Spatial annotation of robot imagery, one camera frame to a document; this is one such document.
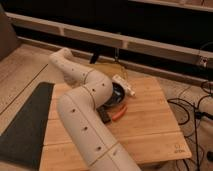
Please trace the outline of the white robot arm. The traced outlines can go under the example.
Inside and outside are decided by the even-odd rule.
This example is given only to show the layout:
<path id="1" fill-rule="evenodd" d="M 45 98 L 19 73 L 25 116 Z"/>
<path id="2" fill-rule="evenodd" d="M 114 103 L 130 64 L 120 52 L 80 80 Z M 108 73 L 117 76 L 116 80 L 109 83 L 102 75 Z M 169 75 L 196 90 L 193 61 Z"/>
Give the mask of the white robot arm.
<path id="1" fill-rule="evenodd" d="M 141 171 L 96 112 L 112 96 L 111 79 L 94 68 L 68 60 L 71 55 L 68 48 L 62 48 L 49 58 L 80 83 L 58 99 L 57 111 L 84 162 L 90 171 Z"/>

